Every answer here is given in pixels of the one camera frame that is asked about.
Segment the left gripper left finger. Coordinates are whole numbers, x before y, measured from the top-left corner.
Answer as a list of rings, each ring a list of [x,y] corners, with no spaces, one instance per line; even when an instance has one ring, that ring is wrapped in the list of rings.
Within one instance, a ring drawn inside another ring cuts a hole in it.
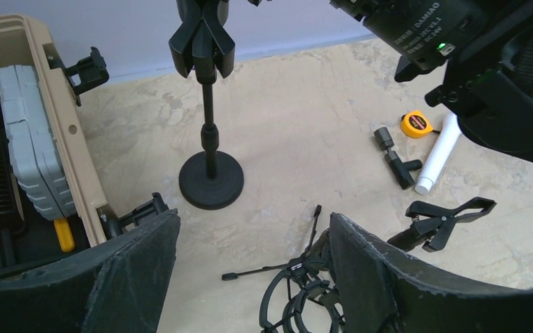
[[[169,210],[127,234],[0,280],[0,332],[155,332],[176,261]]]

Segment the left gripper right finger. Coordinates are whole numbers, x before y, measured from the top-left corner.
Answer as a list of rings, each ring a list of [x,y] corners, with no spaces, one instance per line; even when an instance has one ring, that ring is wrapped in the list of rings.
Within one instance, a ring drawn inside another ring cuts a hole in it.
[[[437,268],[339,213],[329,242],[348,332],[533,332],[533,289]]]

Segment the tripod shock mount stand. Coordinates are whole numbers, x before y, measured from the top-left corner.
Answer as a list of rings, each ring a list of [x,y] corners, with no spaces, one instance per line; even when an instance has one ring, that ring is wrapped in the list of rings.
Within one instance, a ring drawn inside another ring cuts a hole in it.
[[[336,273],[330,249],[330,231],[324,230],[316,237],[316,227],[322,206],[317,205],[312,215],[310,239],[305,250],[285,264],[263,266],[262,268],[224,273],[223,281],[236,280],[242,276],[277,271],[266,288],[259,309],[259,326],[262,332],[309,332],[303,313],[307,303],[321,306],[330,317],[330,332],[345,332],[346,319],[341,313],[341,301],[336,283]],[[269,320],[269,305],[275,289],[284,282],[287,303],[281,319],[275,323]]]

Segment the black mic stand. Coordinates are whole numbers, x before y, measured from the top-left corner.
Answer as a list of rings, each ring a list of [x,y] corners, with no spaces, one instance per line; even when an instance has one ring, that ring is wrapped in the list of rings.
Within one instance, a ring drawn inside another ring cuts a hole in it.
[[[181,24],[169,40],[176,71],[191,73],[202,87],[203,150],[181,167],[178,184],[184,199],[203,210],[219,210],[237,200],[244,188],[244,172],[231,155],[219,150],[214,121],[213,85],[234,69],[235,42],[226,32],[228,1],[178,1]]]
[[[472,198],[453,209],[414,201],[405,212],[412,223],[387,243],[404,252],[418,246],[428,253],[443,250],[458,223],[470,223],[486,216],[496,205],[494,200],[483,197]]]

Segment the white wireless microphone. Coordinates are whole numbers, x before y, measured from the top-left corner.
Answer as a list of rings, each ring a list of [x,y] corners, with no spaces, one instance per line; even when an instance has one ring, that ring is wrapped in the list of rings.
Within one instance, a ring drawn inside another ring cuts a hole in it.
[[[454,113],[447,114],[443,119],[441,132],[418,175],[414,186],[416,193],[421,195],[430,193],[461,134],[457,116]]]

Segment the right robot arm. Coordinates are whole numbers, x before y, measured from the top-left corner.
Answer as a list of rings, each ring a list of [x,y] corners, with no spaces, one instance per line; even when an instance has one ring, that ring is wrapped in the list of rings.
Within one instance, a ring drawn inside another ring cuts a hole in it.
[[[533,162],[533,1],[333,1],[399,53],[394,78],[443,67],[425,95],[462,133]]]

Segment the black mic clip adapter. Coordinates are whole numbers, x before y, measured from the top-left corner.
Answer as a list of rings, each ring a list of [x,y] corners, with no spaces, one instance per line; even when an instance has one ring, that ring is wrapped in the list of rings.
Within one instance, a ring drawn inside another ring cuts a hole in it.
[[[378,128],[374,133],[375,142],[381,150],[385,151],[384,160],[389,165],[397,183],[402,189],[409,189],[415,184],[411,171],[423,167],[420,160],[403,162],[397,152],[393,150],[394,141],[387,127]]]

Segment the grey tool case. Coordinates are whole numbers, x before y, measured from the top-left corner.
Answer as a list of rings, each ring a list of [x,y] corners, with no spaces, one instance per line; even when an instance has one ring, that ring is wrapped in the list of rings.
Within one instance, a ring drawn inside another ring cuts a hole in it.
[[[0,104],[13,173],[35,210],[48,221],[75,214],[34,67],[0,68]]]

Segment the orange tape measure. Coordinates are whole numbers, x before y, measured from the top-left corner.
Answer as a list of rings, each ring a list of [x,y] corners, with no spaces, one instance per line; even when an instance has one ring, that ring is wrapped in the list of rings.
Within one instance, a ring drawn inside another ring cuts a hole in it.
[[[402,132],[413,139],[420,139],[430,134],[439,135],[440,130],[434,129],[428,119],[419,110],[404,114],[400,120]]]

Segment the tan hard case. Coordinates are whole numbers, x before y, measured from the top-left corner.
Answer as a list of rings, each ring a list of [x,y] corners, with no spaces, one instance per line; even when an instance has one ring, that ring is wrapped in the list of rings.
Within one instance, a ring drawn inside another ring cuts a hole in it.
[[[0,68],[35,68],[54,142],[69,183],[76,213],[52,222],[69,256],[127,233],[167,210],[161,195],[117,216],[109,205],[78,121],[81,94],[105,84],[106,63],[95,47],[74,65],[61,60],[46,25],[24,15],[0,16]]]

